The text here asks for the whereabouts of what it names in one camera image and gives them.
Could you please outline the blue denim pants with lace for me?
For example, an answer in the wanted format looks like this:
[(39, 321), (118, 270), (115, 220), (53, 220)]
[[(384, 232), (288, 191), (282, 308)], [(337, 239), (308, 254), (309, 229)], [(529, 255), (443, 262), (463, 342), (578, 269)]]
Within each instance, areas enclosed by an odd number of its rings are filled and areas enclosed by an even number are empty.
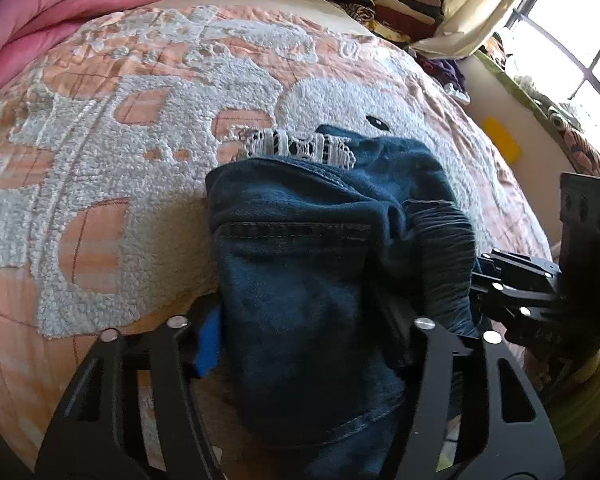
[(275, 477), (376, 478), (415, 383), (382, 352), (385, 308), (477, 333), (474, 230), (440, 162), (412, 139), (251, 130), (206, 185), (230, 372)]

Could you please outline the yellow sticky note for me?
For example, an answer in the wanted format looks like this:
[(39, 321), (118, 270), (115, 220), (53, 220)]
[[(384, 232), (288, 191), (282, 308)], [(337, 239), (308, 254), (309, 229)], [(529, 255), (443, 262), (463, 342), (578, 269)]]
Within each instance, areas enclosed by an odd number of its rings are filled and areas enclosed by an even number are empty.
[(509, 165), (519, 159), (521, 148), (501, 122), (494, 117), (487, 117), (481, 128)]

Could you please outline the green fleece sleeve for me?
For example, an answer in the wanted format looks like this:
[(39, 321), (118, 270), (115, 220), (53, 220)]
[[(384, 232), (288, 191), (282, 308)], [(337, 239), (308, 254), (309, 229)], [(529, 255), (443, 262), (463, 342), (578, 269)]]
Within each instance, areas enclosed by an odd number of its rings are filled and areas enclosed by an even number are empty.
[(565, 463), (573, 463), (600, 434), (600, 362), (588, 380), (558, 396), (546, 412)]

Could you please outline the peach white textured bedspread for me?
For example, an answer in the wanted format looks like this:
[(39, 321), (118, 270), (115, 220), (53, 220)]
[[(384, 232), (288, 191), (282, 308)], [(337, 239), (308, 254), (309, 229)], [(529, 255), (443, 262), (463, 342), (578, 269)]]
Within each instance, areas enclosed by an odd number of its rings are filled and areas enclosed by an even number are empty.
[(163, 0), (84, 24), (0, 91), (0, 434), (27, 466), (95, 334), (214, 285), (204, 177), (245, 128), (424, 142), (477, 233), (547, 257), (512, 170), (404, 51), (321, 0)]

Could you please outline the purple cloth near curtain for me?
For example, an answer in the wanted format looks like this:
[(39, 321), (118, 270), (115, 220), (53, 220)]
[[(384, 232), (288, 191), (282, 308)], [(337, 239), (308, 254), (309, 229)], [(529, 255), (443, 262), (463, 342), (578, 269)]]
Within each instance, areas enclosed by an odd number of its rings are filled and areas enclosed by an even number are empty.
[(418, 56), (416, 62), (426, 74), (434, 78), (442, 87), (450, 84), (455, 90), (466, 91), (466, 78), (454, 60), (430, 60)]

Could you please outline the cream curtain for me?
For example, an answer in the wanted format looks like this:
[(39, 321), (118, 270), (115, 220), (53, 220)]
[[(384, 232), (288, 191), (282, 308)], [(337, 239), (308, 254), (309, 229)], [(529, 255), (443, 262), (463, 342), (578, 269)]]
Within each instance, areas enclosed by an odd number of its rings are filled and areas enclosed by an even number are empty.
[(426, 58), (460, 60), (472, 55), (519, 0), (444, 0), (434, 36), (411, 44)]

